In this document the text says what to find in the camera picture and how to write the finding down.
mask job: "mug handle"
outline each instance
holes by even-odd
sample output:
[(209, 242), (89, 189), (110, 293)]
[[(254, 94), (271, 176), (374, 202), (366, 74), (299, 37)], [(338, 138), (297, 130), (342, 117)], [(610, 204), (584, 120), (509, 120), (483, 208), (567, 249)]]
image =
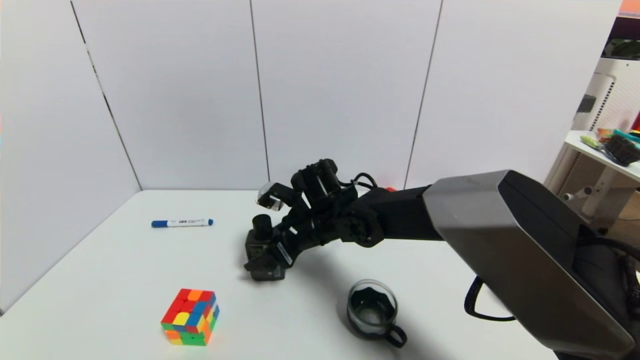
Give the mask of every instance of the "mug handle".
[[(400, 340), (396, 339), (393, 336), (393, 333), (395, 333)], [(404, 333), (404, 330), (402, 330), (400, 326), (394, 325), (391, 328), (391, 331), (389, 331), (385, 336), (385, 339), (387, 339), (387, 341), (391, 343), (391, 345), (397, 348), (401, 348), (404, 346), (404, 344), (406, 344), (406, 333)]]

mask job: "glass mug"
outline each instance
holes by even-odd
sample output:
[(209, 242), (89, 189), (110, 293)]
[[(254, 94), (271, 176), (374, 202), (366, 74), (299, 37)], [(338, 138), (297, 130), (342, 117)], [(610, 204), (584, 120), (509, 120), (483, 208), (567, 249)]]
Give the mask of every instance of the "glass mug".
[(360, 280), (349, 291), (349, 323), (365, 339), (386, 339), (397, 348), (404, 346), (406, 334), (396, 325), (397, 312), (396, 296), (382, 282)]

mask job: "black cylindrical knob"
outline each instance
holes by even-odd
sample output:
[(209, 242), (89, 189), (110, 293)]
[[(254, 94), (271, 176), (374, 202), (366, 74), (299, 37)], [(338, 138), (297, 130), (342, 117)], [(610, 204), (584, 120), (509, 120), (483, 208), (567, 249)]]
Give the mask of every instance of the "black cylindrical knob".
[(271, 239), (271, 235), (273, 234), (271, 217), (267, 214), (260, 214), (256, 215), (252, 221), (256, 240), (269, 241)]

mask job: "blue marker cap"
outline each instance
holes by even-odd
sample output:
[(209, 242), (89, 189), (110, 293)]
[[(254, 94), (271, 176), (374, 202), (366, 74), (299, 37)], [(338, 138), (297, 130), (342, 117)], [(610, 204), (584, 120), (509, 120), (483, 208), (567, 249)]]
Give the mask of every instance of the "blue marker cap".
[(151, 227), (166, 227), (166, 223), (167, 223), (167, 220), (155, 220), (151, 222)]

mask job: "black cable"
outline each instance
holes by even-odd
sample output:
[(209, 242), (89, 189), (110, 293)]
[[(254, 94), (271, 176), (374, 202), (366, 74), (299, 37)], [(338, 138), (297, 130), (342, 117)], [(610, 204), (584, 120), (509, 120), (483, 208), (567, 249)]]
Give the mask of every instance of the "black cable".
[(363, 176), (366, 177), (371, 182), (371, 186), (373, 186), (374, 188), (378, 187), (378, 184), (373, 179), (373, 176), (367, 174), (366, 172), (361, 172), (358, 175), (356, 175), (356, 177), (355, 177), (355, 179), (353, 181), (358, 181), (358, 179), (360, 179)]
[(469, 288), (469, 291), (467, 292), (467, 296), (465, 297), (465, 312), (467, 312), (467, 314), (473, 317), (476, 317), (478, 319), (491, 320), (494, 322), (510, 322), (510, 321), (516, 320), (516, 318), (513, 316), (509, 316), (506, 318), (498, 318), (496, 316), (489, 316), (489, 315), (476, 313), (476, 300), (478, 298), (478, 294), (480, 293), (480, 289), (482, 288), (483, 284), (484, 282), (482, 281), (482, 279), (480, 279), (479, 276), (476, 276), (476, 278), (474, 279), (474, 282), (471, 284), (471, 287)]
[[(366, 177), (371, 182), (371, 184), (367, 184), (367, 183), (363, 183), (361, 181), (358, 181), (358, 179), (360, 179), (361, 177)], [(349, 187), (351, 185), (360, 185), (360, 186), (362, 186), (364, 188), (367, 188), (369, 190), (372, 190), (372, 189), (378, 187), (378, 184), (373, 179), (373, 176), (367, 174), (366, 172), (361, 172), (358, 175), (356, 175), (356, 177), (353, 180), (351, 180), (350, 183), (343, 183), (340, 180), (338, 180), (338, 183), (340, 184), (340, 186), (344, 186), (345, 188)]]
[(589, 238), (578, 238), (576, 243), (577, 246), (590, 246), (590, 245), (605, 245), (608, 247), (612, 247), (618, 250), (621, 250), (632, 258), (636, 259), (636, 261), (640, 261), (640, 249), (633, 247), (627, 243), (623, 243), (622, 241), (608, 239), (608, 238), (599, 238), (599, 237), (589, 237)]

